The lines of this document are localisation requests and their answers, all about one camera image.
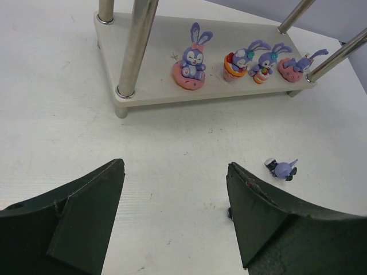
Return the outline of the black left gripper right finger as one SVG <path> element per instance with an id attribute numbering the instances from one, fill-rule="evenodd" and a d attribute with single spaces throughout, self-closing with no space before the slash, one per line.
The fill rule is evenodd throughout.
<path id="1" fill-rule="evenodd" d="M 230 163 L 227 190 L 249 274 L 365 274 L 366 218 L 317 206 Z"/>

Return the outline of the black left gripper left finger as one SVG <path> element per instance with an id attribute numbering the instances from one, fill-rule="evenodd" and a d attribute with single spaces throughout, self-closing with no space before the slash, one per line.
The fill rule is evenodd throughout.
<path id="1" fill-rule="evenodd" d="M 114 159 L 1 211 L 2 274 L 100 274 L 125 178 Z"/>

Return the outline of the bunny holding strawberry cake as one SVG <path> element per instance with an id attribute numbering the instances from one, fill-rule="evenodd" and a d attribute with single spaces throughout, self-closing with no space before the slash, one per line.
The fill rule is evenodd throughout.
<path id="1" fill-rule="evenodd" d="M 292 48 L 284 43 L 275 44 L 270 52 L 262 54 L 258 63 L 254 65 L 248 72 L 257 84 L 265 82 L 270 75 L 273 74 L 273 68 L 277 64 L 278 55 L 280 53 L 291 53 Z"/>

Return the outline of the sitting bunny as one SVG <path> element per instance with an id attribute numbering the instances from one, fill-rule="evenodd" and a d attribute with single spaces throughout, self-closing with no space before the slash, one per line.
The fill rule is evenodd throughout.
<path id="1" fill-rule="evenodd" d="M 181 88 L 190 91 L 201 88 L 205 83 L 204 45 L 213 37 L 213 33 L 209 31 L 200 34 L 200 29 L 198 22 L 192 24 L 190 28 L 192 44 L 184 51 L 181 60 L 172 67 L 175 82 Z"/>

